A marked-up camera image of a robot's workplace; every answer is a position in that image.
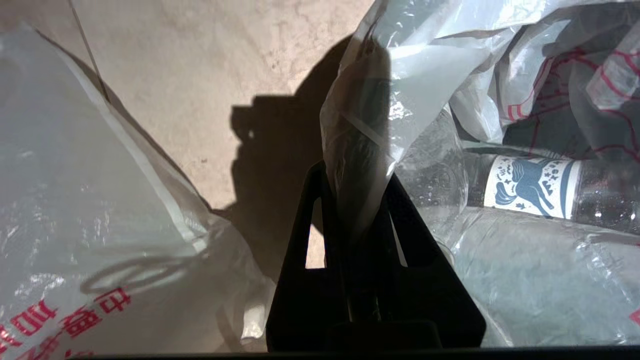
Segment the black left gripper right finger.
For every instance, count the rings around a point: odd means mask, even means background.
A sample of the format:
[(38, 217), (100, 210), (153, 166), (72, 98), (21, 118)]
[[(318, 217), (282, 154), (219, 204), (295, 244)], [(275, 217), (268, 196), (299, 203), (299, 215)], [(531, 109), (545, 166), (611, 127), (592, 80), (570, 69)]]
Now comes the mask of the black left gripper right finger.
[(487, 328), (397, 175), (350, 245), (350, 317), (413, 349), (478, 347)]

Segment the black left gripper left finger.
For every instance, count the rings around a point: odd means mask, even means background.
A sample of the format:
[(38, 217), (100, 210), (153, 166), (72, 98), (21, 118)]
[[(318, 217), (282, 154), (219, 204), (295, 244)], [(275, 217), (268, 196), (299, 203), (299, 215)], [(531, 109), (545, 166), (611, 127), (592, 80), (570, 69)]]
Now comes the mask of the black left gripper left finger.
[[(307, 268), (314, 203), (320, 201), (326, 265)], [(323, 161), (306, 174), (266, 323), (270, 351), (326, 351), (334, 328), (349, 321), (343, 235)]]

